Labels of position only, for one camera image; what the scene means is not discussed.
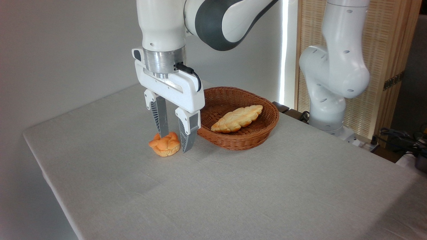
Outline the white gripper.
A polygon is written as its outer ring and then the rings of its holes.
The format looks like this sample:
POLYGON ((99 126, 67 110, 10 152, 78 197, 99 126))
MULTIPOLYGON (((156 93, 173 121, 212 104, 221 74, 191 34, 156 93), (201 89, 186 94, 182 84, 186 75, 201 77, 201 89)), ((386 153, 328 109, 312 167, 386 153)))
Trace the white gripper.
POLYGON ((183 153, 188 152, 201 128, 200 109, 205 105, 205 98, 197 77, 175 66, 186 63, 185 49, 154 52, 134 48, 132 56, 138 80, 147 88, 144 92, 146 107, 153 115, 160 137, 169 134, 166 110, 166 100, 169 100, 178 106, 175 114, 179 119, 180 144, 183 153))

